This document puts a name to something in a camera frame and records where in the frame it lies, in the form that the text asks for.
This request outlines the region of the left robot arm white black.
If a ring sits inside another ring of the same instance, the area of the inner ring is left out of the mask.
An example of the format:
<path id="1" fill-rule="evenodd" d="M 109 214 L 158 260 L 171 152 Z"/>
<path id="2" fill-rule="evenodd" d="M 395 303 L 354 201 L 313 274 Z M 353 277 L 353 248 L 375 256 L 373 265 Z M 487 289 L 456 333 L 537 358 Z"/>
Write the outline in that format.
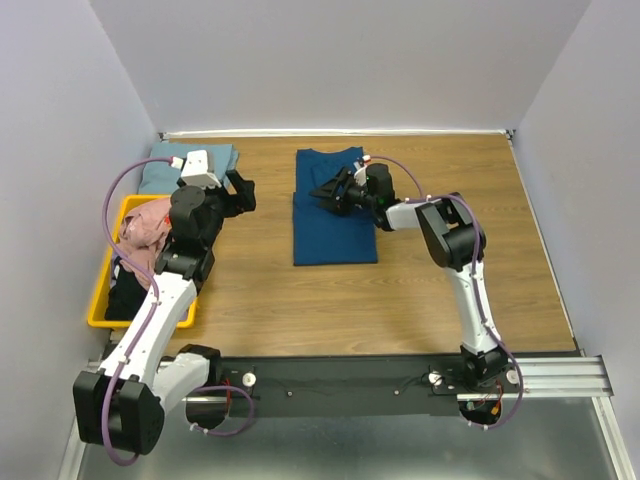
<path id="1" fill-rule="evenodd" d="M 182 315 L 197 298 L 214 264 L 213 244 L 227 218 L 256 208 L 255 183 L 226 173 L 231 188 L 214 176 L 182 177 L 170 198 L 171 231 L 141 309 L 125 336 L 95 371 L 82 371 L 73 384 L 80 439 L 101 445 L 111 461 L 130 466 L 156 446 L 166 415 L 192 393 L 233 394 L 255 406 L 250 394 L 223 379 L 221 354 L 201 345 L 184 347 L 160 365 Z"/>

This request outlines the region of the dark blue t-shirt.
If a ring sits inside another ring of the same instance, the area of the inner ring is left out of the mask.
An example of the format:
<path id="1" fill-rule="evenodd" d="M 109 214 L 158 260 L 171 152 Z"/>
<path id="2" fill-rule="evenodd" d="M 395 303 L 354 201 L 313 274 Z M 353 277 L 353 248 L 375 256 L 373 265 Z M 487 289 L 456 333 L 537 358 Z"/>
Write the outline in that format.
<path id="1" fill-rule="evenodd" d="M 344 167 L 364 154 L 361 147 L 324 153 L 300 149 L 296 153 L 293 193 L 293 264 L 301 266 L 371 264 L 378 261 L 371 215 L 356 210 L 336 216 L 318 206 L 310 195 Z"/>

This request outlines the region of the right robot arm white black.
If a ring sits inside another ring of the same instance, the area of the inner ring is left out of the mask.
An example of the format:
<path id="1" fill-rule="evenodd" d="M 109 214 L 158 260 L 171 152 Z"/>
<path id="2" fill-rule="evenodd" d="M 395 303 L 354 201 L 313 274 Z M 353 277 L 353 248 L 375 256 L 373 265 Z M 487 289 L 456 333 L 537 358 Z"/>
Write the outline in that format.
<path id="1" fill-rule="evenodd" d="M 520 365 L 491 313 L 484 279 L 486 236 L 460 194 L 402 200 L 396 196 L 389 168 L 365 159 L 356 170 L 339 170 L 313 188 L 310 196 L 334 215 L 364 210 L 376 227 L 387 232 L 420 229 L 432 261 L 443 269 L 453 289 L 462 332 L 462 384 L 480 392 L 507 373 L 512 373 L 517 386 L 522 384 Z"/>

